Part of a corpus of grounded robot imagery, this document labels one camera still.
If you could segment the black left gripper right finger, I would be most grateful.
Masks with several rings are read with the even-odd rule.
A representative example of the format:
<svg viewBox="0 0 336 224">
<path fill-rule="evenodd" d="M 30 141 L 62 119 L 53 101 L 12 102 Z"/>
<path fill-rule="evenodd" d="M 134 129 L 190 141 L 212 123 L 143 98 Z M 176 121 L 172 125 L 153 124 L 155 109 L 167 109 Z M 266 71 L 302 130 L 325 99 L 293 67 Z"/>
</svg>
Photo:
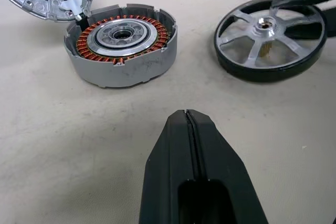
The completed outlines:
<svg viewBox="0 0 336 224">
<path fill-rule="evenodd" d="M 208 115 L 186 112 L 194 131 L 199 178 L 196 223 L 267 223 L 247 169 Z"/>
</svg>

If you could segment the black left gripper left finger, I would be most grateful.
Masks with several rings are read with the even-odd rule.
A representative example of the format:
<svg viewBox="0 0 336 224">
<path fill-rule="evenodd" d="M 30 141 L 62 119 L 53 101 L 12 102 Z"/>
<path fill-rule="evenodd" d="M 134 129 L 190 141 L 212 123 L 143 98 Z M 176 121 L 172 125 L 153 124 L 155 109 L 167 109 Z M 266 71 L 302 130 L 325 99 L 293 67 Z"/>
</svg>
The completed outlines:
<svg viewBox="0 0 336 224">
<path fill-rule="evenodd" d="M 144 172 L 139 223 L 201 223 L 196 110 L 171 114 Z"/>
</svg>

